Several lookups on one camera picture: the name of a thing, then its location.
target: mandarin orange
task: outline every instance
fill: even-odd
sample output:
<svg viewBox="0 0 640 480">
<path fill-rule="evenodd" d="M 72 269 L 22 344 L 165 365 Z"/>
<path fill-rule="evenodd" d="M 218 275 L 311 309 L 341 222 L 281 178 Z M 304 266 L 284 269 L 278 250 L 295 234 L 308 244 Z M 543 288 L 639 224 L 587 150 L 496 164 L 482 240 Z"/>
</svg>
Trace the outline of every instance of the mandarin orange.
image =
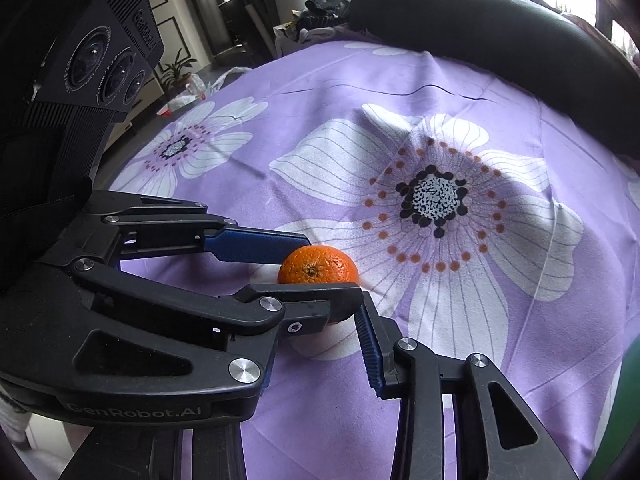
<svg viewBox="0 0 640 480">
<path fill-rule="evenodd" d="M 309 245 L 293 251 L 282 263 L 278 283 L 359 282 L 358 268 L 342 251 Z"/>
</svg>

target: screw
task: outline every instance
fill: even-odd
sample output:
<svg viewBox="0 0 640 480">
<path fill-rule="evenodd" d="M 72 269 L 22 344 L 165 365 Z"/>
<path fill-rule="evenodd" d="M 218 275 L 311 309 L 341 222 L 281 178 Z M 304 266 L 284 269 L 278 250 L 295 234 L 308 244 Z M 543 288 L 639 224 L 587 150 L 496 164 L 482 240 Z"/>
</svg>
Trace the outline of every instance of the screw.
<svg viewBox="0 0 640 480">
<path fill-rule="evenodd" d="M 251 384 L 260 378 L 260 367 L 253 361 L 241 357 L 231 361 L 229 373 L 239 383 Z"/>
<path fill-rule="evenodd" d="M 260 298 L 260 306 L 264 310 L 269 310 L 270 312 L 277 312 L 282 308 L 282 303 L 271 296 L 265 296 L 264 298 Z"/>
<path fill-rule="evenodd" d="M 478 368 L 484 368 L 489 364 L 489 358 L 483 354 L 471 354 L 469 356 L 469 360 L 471 361 L 471 364 Z"/>
<path fill-rule="evenodd" d="M 415 339 L 411 339 L 410 337 L 403 337 L 398 340 L 398 346 L 402 350 L 415 350 L 418 348 L 418 342 Z"/>
<path fill-rule="evenodd" d="M 95 264 L 93 260 L 90 260 L 89 258 L 80 258 L 78 261 L 76 261 L 74 267 L 76 268 L 76 270 L 89 270 L 92 269 L 94 265 Z"/>
</svg>

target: black pillow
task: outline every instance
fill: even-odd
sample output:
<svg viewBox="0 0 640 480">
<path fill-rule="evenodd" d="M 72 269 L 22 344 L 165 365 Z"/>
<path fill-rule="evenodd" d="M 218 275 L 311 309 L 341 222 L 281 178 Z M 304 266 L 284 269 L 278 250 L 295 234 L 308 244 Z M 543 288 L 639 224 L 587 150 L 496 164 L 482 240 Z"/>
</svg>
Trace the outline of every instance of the black pillow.
<svg viewBox="0 0 640 480">
<path fill-rule="evenodd" d="M 551 10 L 528 0 L 351 0 L 350 26 L 489 70 L 640 159 L 640 78 Z"/>
</svg>

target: bed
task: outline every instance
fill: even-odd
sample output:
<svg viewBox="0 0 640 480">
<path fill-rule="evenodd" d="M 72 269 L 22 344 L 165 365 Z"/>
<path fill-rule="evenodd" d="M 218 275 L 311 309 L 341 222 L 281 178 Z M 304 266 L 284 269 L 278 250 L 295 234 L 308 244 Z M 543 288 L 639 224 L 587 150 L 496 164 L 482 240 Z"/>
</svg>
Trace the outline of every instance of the bed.
<svg viewBox="0 0 640 480">
<path fill-rule="evenodd" d="M 111 189 L 345 251 L 381 314 L 436 353 L 484 352 L 578 474 L 589 465 L 638 333 L 640 178 L 533 95 L 428 52 L 319 44 L 188 112 Z M 212 295 L 274 282 L 271 267 L 123 264 Z M 397 410 L 369 388 L 351 320 L 300 336 L 242 425 L 248 477 L 388 478 Z"/>
</svg>

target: floor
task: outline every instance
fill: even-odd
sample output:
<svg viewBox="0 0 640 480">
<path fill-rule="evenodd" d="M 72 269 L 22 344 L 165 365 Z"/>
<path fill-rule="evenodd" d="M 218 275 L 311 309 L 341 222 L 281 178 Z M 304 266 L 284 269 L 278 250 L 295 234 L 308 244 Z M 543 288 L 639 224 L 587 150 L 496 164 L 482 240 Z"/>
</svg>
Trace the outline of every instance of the floor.
<svg viewBox="0 0 640 480">
<path fill-rule="evenodd" d="M 197 74 L 204 81 L 204 84 L 214 82 L 223 73 L 233 66 L 252 66 L 251 60 L 244 52 L 229 52 L 225 57 L 216 57 L 218 64 L 210 65 Z M 233 82 L 238 76 L 231 75 L 225 81 L 225 85 Z M 156 115 L 166 101 L 164 98 L 158 99 L 155 103 L 147 107 L 142 113 L 132 121 L 133 126 L 126 131 L 111 147 L 104 153 L 97 174 L 94 178 L 94 189 L 109 189 L 109 186 L 116 179 L 127 163 L 137 152 L 146 146 L 164 127 L 173 123 L 176 119 L 197 106 L 199 101 L 195 101 L 176 110 L 170 117 Z"/>
</svg>

